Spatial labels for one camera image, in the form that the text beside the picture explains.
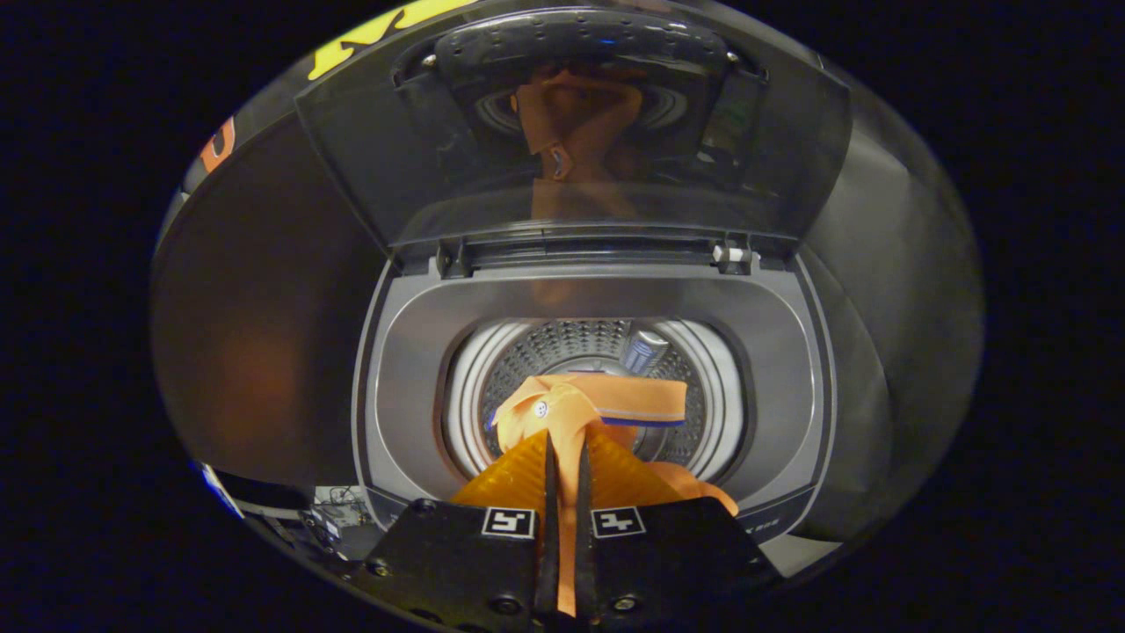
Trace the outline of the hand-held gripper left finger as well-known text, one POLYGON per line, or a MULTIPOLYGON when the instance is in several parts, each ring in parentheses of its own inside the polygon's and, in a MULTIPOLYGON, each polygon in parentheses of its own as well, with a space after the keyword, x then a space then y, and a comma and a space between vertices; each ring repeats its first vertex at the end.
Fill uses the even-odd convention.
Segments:
POLYGON ((446 629, 557 632, 560 517, 557 458, 549 433, 502 458, 537 477, 529 508, 418 499, 394 522, 356 572, 359 593, 446 629))

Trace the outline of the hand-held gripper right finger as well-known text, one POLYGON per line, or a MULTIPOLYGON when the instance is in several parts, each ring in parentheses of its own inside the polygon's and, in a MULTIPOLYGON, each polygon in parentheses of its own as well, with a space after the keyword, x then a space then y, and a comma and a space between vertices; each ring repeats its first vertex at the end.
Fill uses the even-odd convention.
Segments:
POLYGON ((783 577, 720 500, 680 497, 591 429, 576 492, 582 629, 723 629, 783 577))

